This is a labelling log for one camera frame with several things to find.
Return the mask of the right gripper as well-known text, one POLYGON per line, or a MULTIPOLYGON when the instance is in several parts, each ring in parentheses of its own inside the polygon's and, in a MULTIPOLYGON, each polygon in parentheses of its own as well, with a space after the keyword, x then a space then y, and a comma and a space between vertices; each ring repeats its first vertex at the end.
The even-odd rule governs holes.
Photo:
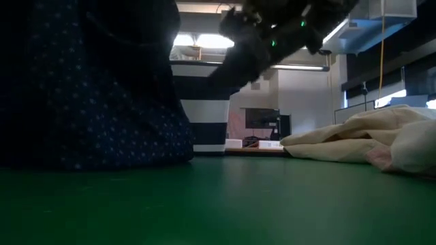
POLYGON ((307 45, 307 0, 245 0, 238 42, 208 77, 208 87, 229 94, 307 45))

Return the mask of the green table mat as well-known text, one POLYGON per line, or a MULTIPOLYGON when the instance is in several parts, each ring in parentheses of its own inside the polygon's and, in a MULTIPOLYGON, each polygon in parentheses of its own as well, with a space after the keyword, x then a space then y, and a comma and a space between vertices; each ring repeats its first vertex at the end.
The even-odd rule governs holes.
POLYGON ((1 169, 0 245, 436 245, 436 180, 253 157, 1 169))

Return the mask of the dark navy garment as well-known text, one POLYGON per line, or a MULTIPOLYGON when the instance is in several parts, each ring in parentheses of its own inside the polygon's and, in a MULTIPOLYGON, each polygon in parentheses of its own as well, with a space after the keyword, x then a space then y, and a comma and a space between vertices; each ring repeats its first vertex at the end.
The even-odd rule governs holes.
POLYGON ((0 0, 0 167, 193 158, 170 51, 175 0, 0 0))

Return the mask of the linear ceiling lamp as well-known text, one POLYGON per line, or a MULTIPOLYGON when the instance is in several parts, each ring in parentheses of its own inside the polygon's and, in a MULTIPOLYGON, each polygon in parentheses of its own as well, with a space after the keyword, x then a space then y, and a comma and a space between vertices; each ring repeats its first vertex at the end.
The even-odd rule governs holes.
POLYGON ((321 71, 321 72, 330 71, 329 67, 314 66, 314 65, 273 65, 270 68, 279 69, 279 70, 293 70, 293 71, 321 71))

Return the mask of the rectangular silver air duct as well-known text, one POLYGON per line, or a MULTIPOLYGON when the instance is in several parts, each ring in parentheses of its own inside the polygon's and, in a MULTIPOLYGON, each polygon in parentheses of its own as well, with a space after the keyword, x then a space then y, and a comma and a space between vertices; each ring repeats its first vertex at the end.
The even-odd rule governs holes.
POLYGON ((417 0, 360 0, 324 39, 323 49, 358 54, 390 37, 417 18, 417 0))

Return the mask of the cream cloth garment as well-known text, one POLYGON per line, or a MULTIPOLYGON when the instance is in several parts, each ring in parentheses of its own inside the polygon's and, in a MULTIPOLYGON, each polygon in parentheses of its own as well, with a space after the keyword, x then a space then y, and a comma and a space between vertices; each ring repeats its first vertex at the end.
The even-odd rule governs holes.
POLYGON ((355 114, 341 124, 287 136, 280 144, 294 158, 366 163, 369 151, 390 147, 405 125, 435 119, 434 109, 396 105, 355 114))

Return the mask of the pink partition panel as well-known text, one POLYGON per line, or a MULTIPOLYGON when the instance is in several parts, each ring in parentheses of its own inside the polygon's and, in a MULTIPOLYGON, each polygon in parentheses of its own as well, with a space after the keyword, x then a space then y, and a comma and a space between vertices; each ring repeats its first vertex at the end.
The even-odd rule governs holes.
POLYGON ((243 139, 245 137, 245 110, 235 109, 229 111, 227 133, 230 139, 243 139))

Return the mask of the black computer monitor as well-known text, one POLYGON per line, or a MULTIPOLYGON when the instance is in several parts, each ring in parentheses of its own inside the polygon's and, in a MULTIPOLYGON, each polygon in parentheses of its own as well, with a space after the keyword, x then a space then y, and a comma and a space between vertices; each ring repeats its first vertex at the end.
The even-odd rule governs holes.
POLYGON ((245 127, 247 129, 273 129, 277 126, 278 117, 278 110, 246 108, 245 127))
POLYGON ((279 133, 281 138, 285 138, 292 134, 292 117, 291 115, 280 115, 279 117, 279 133))

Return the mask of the white printed flat box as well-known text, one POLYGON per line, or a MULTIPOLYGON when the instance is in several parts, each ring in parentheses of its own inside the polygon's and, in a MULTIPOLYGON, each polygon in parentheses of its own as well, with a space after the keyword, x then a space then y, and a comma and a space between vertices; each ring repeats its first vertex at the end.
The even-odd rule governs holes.
POLYGON ((280 141, 260 140, 258 148, 260 150, 282 150, 283 146, 280 144, 280 141))

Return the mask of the navy white striped basket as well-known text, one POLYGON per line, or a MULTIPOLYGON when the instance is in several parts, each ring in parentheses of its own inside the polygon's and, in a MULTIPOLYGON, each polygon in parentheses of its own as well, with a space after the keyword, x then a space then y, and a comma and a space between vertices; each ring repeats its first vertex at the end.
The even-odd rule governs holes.
POLYGON ((205 82, 217 65, 174 61, 171 67, 176 94, 191 123, 194 154, 223 155, 230 94, 208 88, 205 82))

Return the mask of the light wooden table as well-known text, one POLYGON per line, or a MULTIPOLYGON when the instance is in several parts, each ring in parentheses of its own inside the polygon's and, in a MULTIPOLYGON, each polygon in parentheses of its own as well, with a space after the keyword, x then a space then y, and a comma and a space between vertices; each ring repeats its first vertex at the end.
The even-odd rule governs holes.
POLYGON ((267 154, 281 154, 286 153, 282 148, 227 148, 225 153, 267 153, 267 154))

